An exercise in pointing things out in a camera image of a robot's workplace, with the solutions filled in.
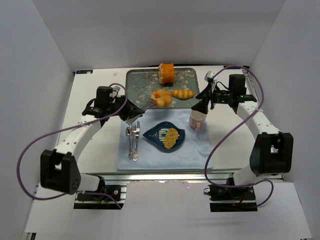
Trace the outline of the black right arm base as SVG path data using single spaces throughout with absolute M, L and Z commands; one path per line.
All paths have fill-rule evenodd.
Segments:
M 209 196 L 209 206 L 212 213 L 257 212 L 257 202 L 254 188 L 250 187 L 219 187 L 209 184 L 203 190 Z

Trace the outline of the silver metal tongs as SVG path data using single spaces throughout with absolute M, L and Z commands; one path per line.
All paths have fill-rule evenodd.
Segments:
M 152 108 L 156 105 L 157 101 L 150 98 L 149 100 L 147 100 L 147 102 L 145 103 L 145 105 L 143 105 L 142 107 L 139 107 L 139 113 L 135 113 L 133 115 L 133 117 L 129 118 L 128 120 L 126 120 L 125 122 L 128 125 L 131 125 L 132 123 L 134 123 L 139 117 L 141 117 L 149 108 Z

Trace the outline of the herb bread slice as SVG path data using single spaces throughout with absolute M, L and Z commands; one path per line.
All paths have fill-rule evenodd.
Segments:
M 170 128 L 163 141 L 163 145 L 166 149 L 171 149 L 177 142 L 179 138 L 179 133 L 175 128 Z

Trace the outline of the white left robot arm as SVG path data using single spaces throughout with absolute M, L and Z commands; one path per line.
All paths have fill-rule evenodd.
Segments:
M 80 173 L 78 158 L 93 136 L 110 117 L 127 121 L 144 114 L 125 95 L 118 96 L 120 87 L 100 86 L 96 97 L 89 101 L 81 114 L 79 126 L 53 150 L 44 150 L 40 156 L 40 185 L 43 188 L 73 195 L 76 192 L 99 192 L 102 177 Z

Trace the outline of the round orange croissant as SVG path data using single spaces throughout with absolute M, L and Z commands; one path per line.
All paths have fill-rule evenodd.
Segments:
M 156 101 L 156 107 L 164 108 L 172 101 L 172 94 L 165 89 L 157 89 L 153 92 L 151 98 Z

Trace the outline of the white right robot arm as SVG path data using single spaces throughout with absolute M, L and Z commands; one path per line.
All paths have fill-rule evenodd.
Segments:
M 216 104 L 229 105 L 255 139 L 249 164 L 231 175 L 230 185 L 250 186 L 268 176 L 288 173 L 292 167 L 294 138 L 275 127 L 263 113 L 257 99 L 247 94 L 246 77 L 243 74 L 229 75 L 226 90 L 217 86 L 218 79 L 212 71 L 208 71 L 204 79 L 207 86 L 196 96 L 200 101 L 192 110 L 207 115 Z

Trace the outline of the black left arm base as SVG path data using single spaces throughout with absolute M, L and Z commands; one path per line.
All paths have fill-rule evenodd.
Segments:
M 123 207 L 127 187 L 124 185 L 106 185 L 104 195 L 78 193 L 73 208 L 75 210 L 120 210 L 115 201 Z

